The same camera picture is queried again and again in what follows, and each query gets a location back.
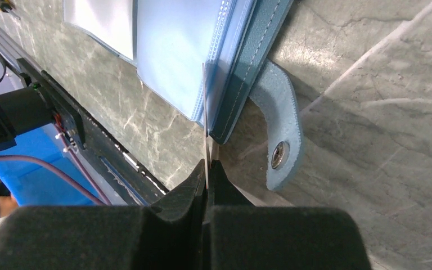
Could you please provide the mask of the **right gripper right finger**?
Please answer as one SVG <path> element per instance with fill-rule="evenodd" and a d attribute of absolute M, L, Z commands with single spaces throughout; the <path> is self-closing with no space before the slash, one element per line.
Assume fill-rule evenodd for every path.
<path fill-rule="evenodd" d="M 359 228 L 327 207 L 255 206 L 220 161 L 209 172 L 203 269 L 370 269 Z"/>

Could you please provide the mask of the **blue leather card holder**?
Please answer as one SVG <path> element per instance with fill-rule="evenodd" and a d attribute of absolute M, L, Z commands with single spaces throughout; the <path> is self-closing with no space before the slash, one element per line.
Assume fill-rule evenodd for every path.
<path fill-rule="evenodd" d="M 292 1 L 64 1 L 64 22 L 136 68 L 142 84 L 228 141 L 247 99 L 267 124 L 266 186 L 283 188 L 302 160 L 293 84 L 268 59 Z"/>

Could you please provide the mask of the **single gold credit card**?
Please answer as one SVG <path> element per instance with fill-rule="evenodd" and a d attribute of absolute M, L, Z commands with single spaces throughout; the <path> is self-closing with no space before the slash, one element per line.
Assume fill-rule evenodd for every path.
<path fill-rule="evenodd" d="M 210 152 L 208 145 L 208 115 L 207 115 L 207 75 L 206 75 L 206 67 L 205 63 L 202 63 L 202 93 L 203 93 L 203 149 L 204 149 L 204 161 L 205 161 L 205 187 L 209 188 L 209 168 L 210 168 Z"/>

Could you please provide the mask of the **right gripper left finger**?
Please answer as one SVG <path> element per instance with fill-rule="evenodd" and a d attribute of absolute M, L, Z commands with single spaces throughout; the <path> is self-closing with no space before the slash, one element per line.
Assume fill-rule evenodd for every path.
<path fill-rule="evenodd" d="M 205 165 L 149 206 L 27 206 L 0 224 L 0 269 L 194 269 Z"/>

